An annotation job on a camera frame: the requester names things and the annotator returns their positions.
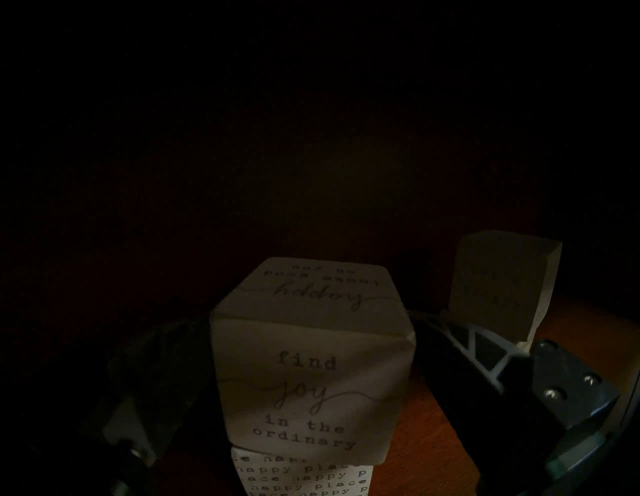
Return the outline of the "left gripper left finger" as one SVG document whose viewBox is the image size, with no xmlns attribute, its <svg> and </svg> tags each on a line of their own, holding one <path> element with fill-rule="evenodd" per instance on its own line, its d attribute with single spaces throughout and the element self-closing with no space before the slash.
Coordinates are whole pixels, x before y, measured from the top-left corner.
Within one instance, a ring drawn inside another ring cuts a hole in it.
<svg viewBox="0 0 640 496">
<path fill-rule="evenodd" d="M 132 442 L 145 465 L 167 451 L 215 375 L 209 323 L 180 319 L 135 338 L 107 362 L 107 442 Z"/>
</svg>

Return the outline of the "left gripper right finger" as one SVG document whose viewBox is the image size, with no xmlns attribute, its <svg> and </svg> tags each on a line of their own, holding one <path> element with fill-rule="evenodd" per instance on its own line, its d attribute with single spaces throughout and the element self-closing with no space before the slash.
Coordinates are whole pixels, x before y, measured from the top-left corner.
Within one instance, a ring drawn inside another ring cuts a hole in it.
<svg viewBox="0 0 640 496">
<path fill-rule="evenodd" d="M 530 351 L 488 329 L 409 311 L 415 361 L 480 483 L 568 483 L 603 452 L 620 393 L 553 340 Z"/>
</svg>

